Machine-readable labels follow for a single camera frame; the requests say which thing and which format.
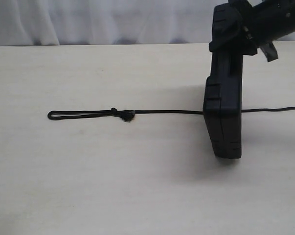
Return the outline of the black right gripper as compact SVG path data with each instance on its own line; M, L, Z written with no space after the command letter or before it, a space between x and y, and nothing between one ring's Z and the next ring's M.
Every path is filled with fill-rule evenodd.
M227 60L241 61L261 49L267 61L278 58L273 41L277 39L278 0L265 0L252 6L247 0L229 0L227 16L214 14L209 51L227 46Z

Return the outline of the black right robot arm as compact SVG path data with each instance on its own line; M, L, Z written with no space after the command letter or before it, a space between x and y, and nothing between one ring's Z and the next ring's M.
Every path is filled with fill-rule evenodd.
M256 55L260 49L268 62L278 59L273 42L295 32L295 0L229 0L215 6L210 52L233 50Z

